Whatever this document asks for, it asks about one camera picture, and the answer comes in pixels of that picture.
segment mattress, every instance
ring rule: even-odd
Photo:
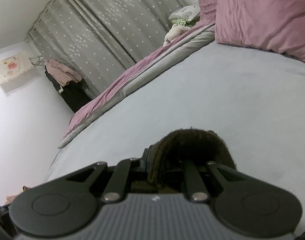
[[[213,130],[239,171],[294,193],[305,230],[305,63],[212,42],[126,97],[58,154],[46,180],[115,165],[179,128]]]
[[[59,144],[59,149],[70,143],[89,124],[110,110],[131,93],[173,67],[193,52],[214,41],[214,24],[199,21],[193,28],[177,37],[170,44],[143,58],[127,69],[104,92],[83,106],[70,120],[68,132]]]

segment bed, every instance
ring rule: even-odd
[[[189,56],[163,69],[152,64],[150,72],[158,69],[153,78],[122,93],[67,141],[45,182],[97,161],[116,165],[141,157],[172,130],[213,130],[225,140],[239,171],[299,198],[303,217],[297,232],[303,232],[305,63],[214,39],[202,44],[198,35],[190,37],[189,44],[200,47],[190,50],[187,44],[173,53],[182,53],[184,47]],[[164,64],[174,56],[163,55]]]

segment grey curtain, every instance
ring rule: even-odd
[[[78,69],[95,95],[163,44],[184,0],[52,0],[29,31],[45,59]]]

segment brown fuzzy object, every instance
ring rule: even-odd
[[[149,184],[146,180],[133,181],[131,183],[132,193],[156,193],[158,188],[154,185]]]
[[[166,160],[191,159],[196,165],[215,161],[230,168],[236,165],[225,142],[213,131],[180,129],[169,133],[150,147],[150,170],[147,182],[162,187],[166,178]]]

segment black circular pad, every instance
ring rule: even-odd
[[[298,225],[302,208],[291,193],[276,188],[268,190],[257,184],[257,192],[243,182],[233,184],[230,192],[221,193],[215,201],[215,212],[219,220],[228,228],[245,236],[270,238],[294,232]]]
[[[32,209],[41,216],[55,216],[69,208],[69,199],[59,194],[44,194],[32,203]]]
[[[254,215],[273,214],[280,206],[278,199],[263,193],[248,195],[243,199],[242,204],[249,213]]]
[[[70,235],[88,224],[98,210],[94,196],[83,188],[51,191],[36,187],[17,196],[10,205],[10,218],[24,234],[44,238]]]

